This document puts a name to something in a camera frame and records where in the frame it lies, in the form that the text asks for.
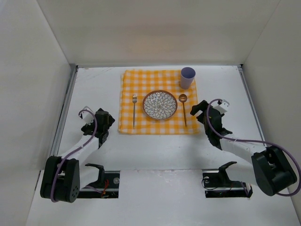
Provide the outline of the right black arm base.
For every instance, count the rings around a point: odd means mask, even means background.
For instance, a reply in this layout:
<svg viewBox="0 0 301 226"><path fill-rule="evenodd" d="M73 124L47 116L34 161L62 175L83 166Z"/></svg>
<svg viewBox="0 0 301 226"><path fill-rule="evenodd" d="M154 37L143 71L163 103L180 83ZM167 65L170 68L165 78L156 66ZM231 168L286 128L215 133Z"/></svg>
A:
<svg viewBox="0 0 301 226"><path fill-rule="evenodd" d="M250 198L252 196L253 188L250 184L229 178L226 170L236 164L236 161L230 161L218 169L202 170L201 184L206 198Z"/></svg>

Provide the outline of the lilac paper cup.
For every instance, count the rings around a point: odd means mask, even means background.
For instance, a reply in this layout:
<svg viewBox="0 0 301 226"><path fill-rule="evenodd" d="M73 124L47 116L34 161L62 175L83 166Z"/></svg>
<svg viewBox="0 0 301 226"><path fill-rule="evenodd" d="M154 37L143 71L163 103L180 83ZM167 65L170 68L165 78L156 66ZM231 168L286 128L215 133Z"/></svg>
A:
<svg viewBox="0 0 301 226"><path fill-rule="evenodd" d="M184 67L181 69L180 87L188 89L195 78L196 72L191 67Z"/></svg>

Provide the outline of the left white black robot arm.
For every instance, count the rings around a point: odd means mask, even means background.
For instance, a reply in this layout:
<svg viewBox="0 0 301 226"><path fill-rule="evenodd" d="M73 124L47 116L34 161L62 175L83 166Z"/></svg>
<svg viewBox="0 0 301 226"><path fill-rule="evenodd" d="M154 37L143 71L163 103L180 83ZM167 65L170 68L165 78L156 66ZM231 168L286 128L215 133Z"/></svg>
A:
<svg viewBox="0 0 301 226"><path fill-rule="evenodd" d="M98 151L115 122L105 110L93 112L85 107L79 112L85 121L79 142L61 156L50 156L45 165L40 196L52 202L74 202L77 198L108 198L110 181L102 165L87 159Z"/></svg>

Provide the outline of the floral patterned bowl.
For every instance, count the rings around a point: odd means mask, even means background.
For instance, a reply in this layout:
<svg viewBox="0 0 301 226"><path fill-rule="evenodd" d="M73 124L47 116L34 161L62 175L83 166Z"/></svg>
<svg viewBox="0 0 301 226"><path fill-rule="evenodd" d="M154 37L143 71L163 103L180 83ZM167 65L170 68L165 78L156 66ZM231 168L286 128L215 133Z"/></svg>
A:
<svg viewBox="0 0 301 226"><path fill-rule="evenodd" d="M170 119L176 113L177 108L176 98L165 90L152 91L142 101L144 114L153 120Z"/></svg>

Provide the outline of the yellow white checkered cloth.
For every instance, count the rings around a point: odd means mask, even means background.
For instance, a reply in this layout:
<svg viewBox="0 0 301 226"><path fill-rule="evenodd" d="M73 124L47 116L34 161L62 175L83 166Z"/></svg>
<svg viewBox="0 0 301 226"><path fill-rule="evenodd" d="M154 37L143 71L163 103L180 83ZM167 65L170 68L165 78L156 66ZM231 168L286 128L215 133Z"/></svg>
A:
<svg viewBox="0 0 301 226"><path fill-rule="evenodd" d="M189 89L180 87L180 70L126 70L121 76L118 131L130 135L192 135L200 132L200 124L190 115L192 106L198 103L197 85L193 81ZM185 94L187 126L184 123L182 103L176 113L167 120L153 120L142 109L143 98L155 90L165 90L178 98ZM137 95L135 127L133 128L132 96Z"/></svg>

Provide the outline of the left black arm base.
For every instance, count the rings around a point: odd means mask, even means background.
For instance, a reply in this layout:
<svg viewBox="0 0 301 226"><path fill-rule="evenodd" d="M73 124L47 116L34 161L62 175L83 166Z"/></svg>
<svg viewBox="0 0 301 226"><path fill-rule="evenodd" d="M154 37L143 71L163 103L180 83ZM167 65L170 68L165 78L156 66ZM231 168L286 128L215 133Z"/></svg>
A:
<svg viewBox="0 0 301 226"><path fill-rule="evenodd" d="M120 171L106 171L103 165L88 163L80 171L79 199L119 197Z"/></svg>

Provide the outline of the copper spoon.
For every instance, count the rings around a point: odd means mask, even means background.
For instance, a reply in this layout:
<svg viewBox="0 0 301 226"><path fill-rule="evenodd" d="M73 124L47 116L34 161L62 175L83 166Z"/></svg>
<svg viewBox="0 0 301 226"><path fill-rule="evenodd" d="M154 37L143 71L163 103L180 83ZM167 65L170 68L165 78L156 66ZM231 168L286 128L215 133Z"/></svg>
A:
<svg viewBox="0 0 301 226"><path fill-rule="evenodd" d="M182 103L182 107L183 107L183 117L184 117L185 126L187 126L186 112L185 112L185 102L187 101L187 99L188 98L185 94L179 95L179 101Z"/></svg>

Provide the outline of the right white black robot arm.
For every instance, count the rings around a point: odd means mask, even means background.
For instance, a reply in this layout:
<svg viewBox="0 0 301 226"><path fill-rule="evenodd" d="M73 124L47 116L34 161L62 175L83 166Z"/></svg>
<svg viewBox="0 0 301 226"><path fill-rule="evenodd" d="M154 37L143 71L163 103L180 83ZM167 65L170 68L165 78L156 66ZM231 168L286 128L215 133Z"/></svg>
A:
<svg viewBox="0 0 301 226"><path fill-rule="evenodd" d="M239 139L222 125L229 102L215 99L217 106L203 100L194 105L190 114L202 113L197 120L203 124L210 144L249 162L251 181L268 196L281 193L285 188L301 182L301 168L294 157L283 147L262 140Z"/></svg>

